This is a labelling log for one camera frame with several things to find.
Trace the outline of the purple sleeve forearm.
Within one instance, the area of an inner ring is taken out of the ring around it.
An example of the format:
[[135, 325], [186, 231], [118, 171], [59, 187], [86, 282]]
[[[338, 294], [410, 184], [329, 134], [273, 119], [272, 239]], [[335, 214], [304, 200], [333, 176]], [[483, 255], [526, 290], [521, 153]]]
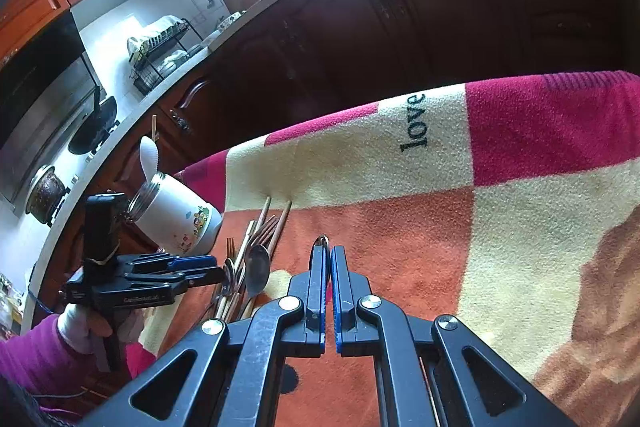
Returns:
[[49, 395], [72, 395], [96, 368], [96, 357], [73, 350], [52, 314], [23, 336], [1, 343], [1, 424], [71, 426], [75, 415], [57, 409]]

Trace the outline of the left hand white glove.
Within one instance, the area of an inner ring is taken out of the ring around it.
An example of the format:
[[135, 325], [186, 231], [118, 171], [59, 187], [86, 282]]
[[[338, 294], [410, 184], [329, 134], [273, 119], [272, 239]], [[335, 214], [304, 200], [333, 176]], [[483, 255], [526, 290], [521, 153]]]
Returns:
[[93, 355], [94, 338], [108, 338], [113, 329], [105, 317], [76, 303], [69, 303], [56, 321], [58, 333], [73, 350]]

